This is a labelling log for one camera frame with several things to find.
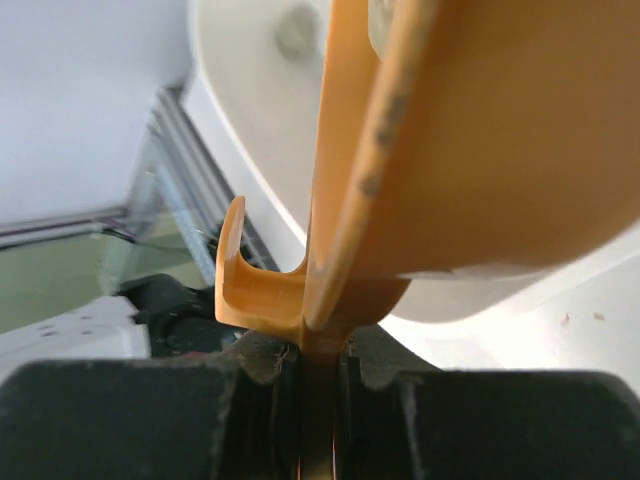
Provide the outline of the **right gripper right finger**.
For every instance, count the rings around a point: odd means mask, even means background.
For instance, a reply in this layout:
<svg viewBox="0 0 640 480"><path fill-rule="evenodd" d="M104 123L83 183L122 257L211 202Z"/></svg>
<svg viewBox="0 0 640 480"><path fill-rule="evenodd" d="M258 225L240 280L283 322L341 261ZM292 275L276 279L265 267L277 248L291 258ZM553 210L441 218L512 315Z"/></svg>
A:
<svg viewBox="0 0 640 480"><path fill-rule="evenodd" d="M639 400L598 371L441 370L379 326L339 360L341 479L635 479Z"/></svg>

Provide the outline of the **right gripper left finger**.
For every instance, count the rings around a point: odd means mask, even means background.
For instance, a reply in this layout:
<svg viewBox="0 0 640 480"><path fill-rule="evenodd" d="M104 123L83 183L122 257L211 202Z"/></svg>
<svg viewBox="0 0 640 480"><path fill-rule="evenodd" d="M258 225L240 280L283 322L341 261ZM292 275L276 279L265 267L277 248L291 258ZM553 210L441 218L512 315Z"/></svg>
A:
<svg viewBox="0 0 640 480"><path fill-rule="evenodd" d="M5 479L292 479L299 352L256 333L216 354L47 360L1 387Z"/></svg>

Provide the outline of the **yellow litter scoop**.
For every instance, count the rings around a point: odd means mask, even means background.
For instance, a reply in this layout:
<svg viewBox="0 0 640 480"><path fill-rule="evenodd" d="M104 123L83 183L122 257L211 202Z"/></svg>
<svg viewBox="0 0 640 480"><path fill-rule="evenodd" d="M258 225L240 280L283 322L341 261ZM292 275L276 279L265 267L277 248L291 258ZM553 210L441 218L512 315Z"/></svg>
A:
<svg viewBox="0 0 640 480"><path fill-rule="evenodd" d="M637 2L397 1L382 53L372 17L331 5L301 265L241 257L242 197L216 259L216 318L301 350L307 452L348 335L414 278L556 267L639 217Z"/></svg>

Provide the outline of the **white plastic tray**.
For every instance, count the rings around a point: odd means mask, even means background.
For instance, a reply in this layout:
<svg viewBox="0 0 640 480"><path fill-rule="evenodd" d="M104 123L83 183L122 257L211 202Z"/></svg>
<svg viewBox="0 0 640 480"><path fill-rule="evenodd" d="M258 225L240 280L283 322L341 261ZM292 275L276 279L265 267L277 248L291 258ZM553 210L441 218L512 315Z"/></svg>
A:
<svg viewBox="0 0 640 480"><path fill-rule="evenodd" d="M322 50L293 62L274 31L288 1L196 1L191 13L195 67L184 106L276 265L301 262L322 76ZM639 269L639 233L631 230L546 277L488 280L429 278L411 284L393 316L450 323L483 311L525 311L549 298Z"/></svg>

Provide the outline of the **grey litter clump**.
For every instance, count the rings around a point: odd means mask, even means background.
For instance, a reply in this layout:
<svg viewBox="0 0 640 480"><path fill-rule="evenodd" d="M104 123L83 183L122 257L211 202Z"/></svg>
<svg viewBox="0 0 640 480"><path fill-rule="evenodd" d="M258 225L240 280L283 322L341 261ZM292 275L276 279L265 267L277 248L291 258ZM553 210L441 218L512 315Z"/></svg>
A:
<svg viewBox="0 0 640 480"><path fill-rule="evenodd" d="M384 55L389 31L393 22L395 0L368 1L368 36L379 58Z"/></svg>
<svg viewBox="0 0 640 480"><path fill-rule="evenodd" d="M317 10L308 2L298 2L278 20L274 30L276 47L288 61L312 58L317 50L319 20Z"/></svg>

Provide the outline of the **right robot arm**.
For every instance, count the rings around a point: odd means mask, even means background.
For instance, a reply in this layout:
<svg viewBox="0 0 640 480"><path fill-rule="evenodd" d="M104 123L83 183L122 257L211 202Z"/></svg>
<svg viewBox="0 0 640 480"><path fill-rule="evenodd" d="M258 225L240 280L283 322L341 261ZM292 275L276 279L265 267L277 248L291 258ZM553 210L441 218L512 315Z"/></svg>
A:
<svg viewBox="0 0 640 480"><path fill-rule="evenodd" d="M5 479L298 479L296 347L159 274L1 337ZM339 359L337 479L635 479L639 400L601 372L443 371L379 327Z"/></svg>

